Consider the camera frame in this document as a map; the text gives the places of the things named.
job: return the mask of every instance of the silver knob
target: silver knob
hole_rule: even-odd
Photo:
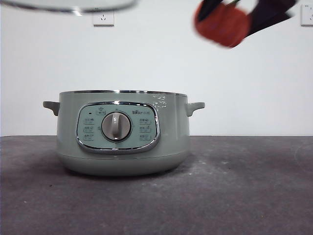
[[[131,123],[128,117],[122,113],[111,113],[102,120],[102,132],[112,141],[124,139],[128,136],[130,130]]]

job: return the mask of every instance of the stainless steel rim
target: stainless steel rim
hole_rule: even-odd
[[[86,90],[86,91],[69,91],[61,92],[60,94],[81,94],[81,93],[113,93],[113,94],[123,94],[123,93],[134,93],[134,94],[171,94],[187,97],[186,94],[172,93],[172,92],[157,92],[157,91],[134,91],[134,90]]]
[[[27,10],[36,10],[36,11],[49,11],[49,12],[61,12],[61,13],[70,13],[74,15],[80,15],[80,13],[92,13],[92,12],[103,12],[103,11],[117,11],[117,10],[124,10],[126,8],[133,7],[137,4],[137,1],[134,0],[128,4],[120,5],[118,7],[111,7],[111,8],[57,8],[57,7],[41,7],[41,6],[32,6],[28,4],[22,4],[18,2],[11,2],[7,0],[0,0],[1,5],[12,6],[16,8],[22,8]]]

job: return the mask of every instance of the pot handle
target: pot handle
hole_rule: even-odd
[[[58,116],[60,103],[59,102],[52,102],[52,101],[44,101],[43,106],[47,109],[51,109],[55,116]]]
[[[203,102],[187,104],[187,116],[191,117],[194,111],[196,111],[197,109],[203,109],[204,107],[205,103]]]

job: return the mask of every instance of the electrical outlet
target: electrical outlet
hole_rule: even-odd
[[[313,5],[304,4],[301,6],[301,25],[313,26]]]
[[[92,14],[93,26],[114,26],[114,11]]]

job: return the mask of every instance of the red object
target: red object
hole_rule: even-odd
[[[226,47],[237,46],[251,28],[251,16],[236,8],[234,4],[220,3],[204,20],[198,20],[203,2],[196,10],[194,24],[197,32],[203,37]]]

